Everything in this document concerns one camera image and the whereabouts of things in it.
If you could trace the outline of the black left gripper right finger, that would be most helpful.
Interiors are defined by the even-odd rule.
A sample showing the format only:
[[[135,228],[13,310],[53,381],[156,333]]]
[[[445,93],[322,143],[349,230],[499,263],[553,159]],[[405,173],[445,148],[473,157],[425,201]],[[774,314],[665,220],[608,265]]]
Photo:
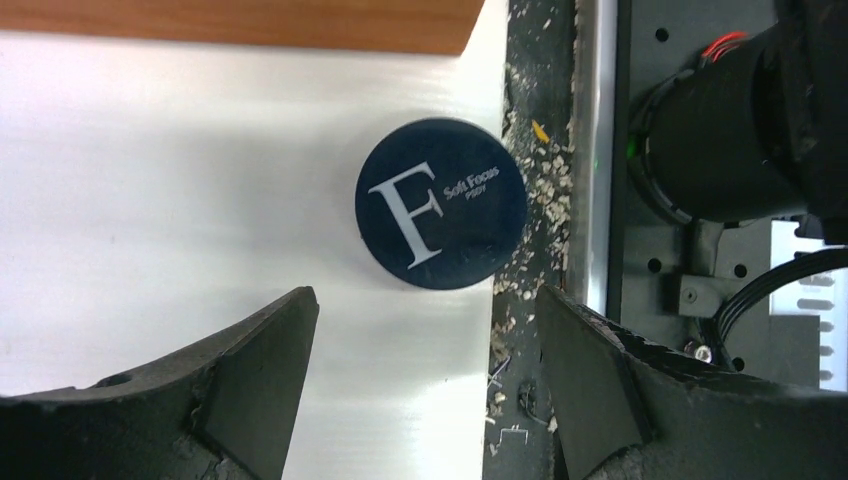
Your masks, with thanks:
[[[572,479],[843,479],[847,397],[708,364],[541,287],[544,373]]]

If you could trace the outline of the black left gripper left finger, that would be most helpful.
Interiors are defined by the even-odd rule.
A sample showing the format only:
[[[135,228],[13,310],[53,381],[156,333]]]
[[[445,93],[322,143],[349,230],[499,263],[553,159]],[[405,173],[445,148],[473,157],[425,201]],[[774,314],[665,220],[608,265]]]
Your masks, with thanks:
[[[5,479],[278,479],[319,304],[299,287],[145,365],[1,401]]]

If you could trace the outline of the round navy cream tin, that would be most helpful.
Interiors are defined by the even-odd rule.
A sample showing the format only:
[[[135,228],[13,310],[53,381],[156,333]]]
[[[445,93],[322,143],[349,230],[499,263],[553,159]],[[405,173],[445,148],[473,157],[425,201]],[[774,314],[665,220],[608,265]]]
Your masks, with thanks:
[[[527,220],[527,191],[509,151],[465,121],[405,124],[367,155],[355,195],[360,237],[391,275],[454,290],[505,266]]]

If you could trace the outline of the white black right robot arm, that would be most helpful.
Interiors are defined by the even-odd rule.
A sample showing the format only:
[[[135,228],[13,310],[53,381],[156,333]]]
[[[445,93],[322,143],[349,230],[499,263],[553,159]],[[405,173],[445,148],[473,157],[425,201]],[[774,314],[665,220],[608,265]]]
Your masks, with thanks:
[[[810,214],[847,241],[847,5],[635,1],[637,191],[668,222]]]

